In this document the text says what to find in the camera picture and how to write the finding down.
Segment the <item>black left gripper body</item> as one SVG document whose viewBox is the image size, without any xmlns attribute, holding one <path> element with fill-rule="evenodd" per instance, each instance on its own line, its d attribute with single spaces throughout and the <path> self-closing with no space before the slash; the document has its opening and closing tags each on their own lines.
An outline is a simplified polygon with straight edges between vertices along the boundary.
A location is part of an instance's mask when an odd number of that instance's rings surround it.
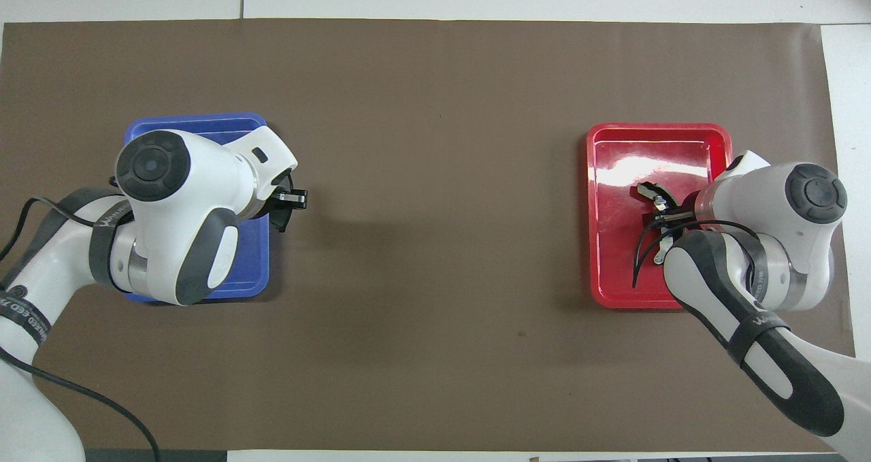
<svg viewBox="0 0 871 462">
<path fill-rule="evenodd" d="M 292 171 L 292 169 L 288 169 L 284 171 L 283 174 L 280 174 L 275 189 L 277 189 L 277 187 L 295 188 L 295 186 L 293 186 L 293 178 L 291 176 Z M 276 229 L 277 232 L 284 233 L 286 231 L 286 227 L 289 225 L 289 221 L 291 220 L 293 210 L 280 210 L 275 208 L 275 189 L 273 190 L 270 198 L 267 201 L 267 216 L 269 217 L 270 225 L 274 229 Z"/>
</svg>

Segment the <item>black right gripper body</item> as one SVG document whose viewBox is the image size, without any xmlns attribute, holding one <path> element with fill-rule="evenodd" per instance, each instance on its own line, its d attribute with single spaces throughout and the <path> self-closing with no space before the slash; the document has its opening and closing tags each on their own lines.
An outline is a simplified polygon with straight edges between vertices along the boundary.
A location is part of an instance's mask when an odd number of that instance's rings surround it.
<svg viewBox="0 0 871 462">
<path fill-rule="evenodd" d="M 691 214 L 690 217 L 679 221 L 680 224 L 687 224 L 684 230 L 705 229 L 704 224 L 697 223 L 702 217 L 705 217 L 705 189 L 689 193 L 679 207 L 679 212 Z"/>
</svg>

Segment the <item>curved brake shoe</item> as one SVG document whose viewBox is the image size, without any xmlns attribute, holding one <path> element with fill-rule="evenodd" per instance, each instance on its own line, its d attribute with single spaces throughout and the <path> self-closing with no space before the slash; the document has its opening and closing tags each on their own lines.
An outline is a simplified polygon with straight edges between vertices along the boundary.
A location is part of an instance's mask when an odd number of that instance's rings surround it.
<svg viewBox="0 0 871 462">
<path fill-rule="evenodd" d="M 649 199 L 651 204 L 654 207 L 654 212 L 652 214 L 645 214 L 642 217 L 644 228 L 641 232 L 640 237 L 638 237 L 638 241 L 636 243 L 636 249 L 634 253 L 634 266 L 640 267 L 643 263 L 646 254 L 642 254 L 642 244 L 644 239 L 649 235 L 651 230 L 657 229 L 660 231 L 661 236 L 655 242 L 656 246 L 660 247 L 659 255 L 661 257 L 655 258 L 655 264 L 662 264 L 663 260 L 665 260 L 665 251 L 662 251 L 663 245 L 660 244 L 662 239 L 665 239 L 668 244 L 671 244 L 672 238 L 665 237 L 665 233 L 669 230 L 667 224 L 665 223 L 665 217 L 669 213 L 669 211 L 675 210 L 678 207 L 677 199 L 660 185 L 652 183 L 651 181 L 644 181 L 639 183 L 636 186 L 636 190 L 639 196 L 644 199 Z"/>
</svg>

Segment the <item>blue plastic tray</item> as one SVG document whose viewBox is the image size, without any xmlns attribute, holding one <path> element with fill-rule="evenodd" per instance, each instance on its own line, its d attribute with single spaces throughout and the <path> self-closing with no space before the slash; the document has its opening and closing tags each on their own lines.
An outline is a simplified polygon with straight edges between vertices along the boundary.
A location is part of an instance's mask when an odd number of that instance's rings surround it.
<svg viewBox="0 0 871 462">
<path fill-rule="evenodd" d="M 140 118 L 129 124 L 124 136 L 128 144 L 147 131 L 176 129 L 189 131 L 218 144 L 228 144 L 267 122 L 253 112 Z M 227 279 L 202 303 L 246 301 L 264 291 L 269 282 L 269 223 L 267 217 L 242 221 L 233 267 Z"/>
</svg>

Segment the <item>red plastic tray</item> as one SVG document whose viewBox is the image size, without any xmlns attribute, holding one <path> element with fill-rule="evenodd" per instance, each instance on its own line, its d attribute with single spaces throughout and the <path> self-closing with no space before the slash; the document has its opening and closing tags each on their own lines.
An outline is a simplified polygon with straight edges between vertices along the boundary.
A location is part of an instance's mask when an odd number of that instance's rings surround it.
<svg viewBox="0 0 871 462">
<path fill-rule="evenodd" d="M 732 139 L 712 123 L 604 123 L 588 131 L 579 156 L 587 193 L 592 297 L 607 309 L 679 310 L 655 264 L 659 230 L 644 239 L 653 246 L 634 279 L 634 253 L 652 214 L 649 199 L 636 186 L 651 181 L 665 187 L 680 206 L 689 193 L 703 189 L 732 160 Z"/>
</svg>

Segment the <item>brown paper mat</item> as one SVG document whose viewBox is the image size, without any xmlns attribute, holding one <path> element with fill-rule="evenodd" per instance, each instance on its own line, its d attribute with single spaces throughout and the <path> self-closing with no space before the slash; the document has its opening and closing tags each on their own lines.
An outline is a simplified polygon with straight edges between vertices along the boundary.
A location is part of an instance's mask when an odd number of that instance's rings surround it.
<svg viewBox="0 0 871 462">
<path fill-rule="evenodd" d="M 224 20 L 7 24 L 0 246 L 104 187 L 142 117 L 256 112 L 311 198 L 248 303 L 81 289 L 35 362 L 162 449 L 823 452 L 683 311 L 592 297 L 586 133 L 713 123 L 836 170 L 821 28 Z"/>
</svg>

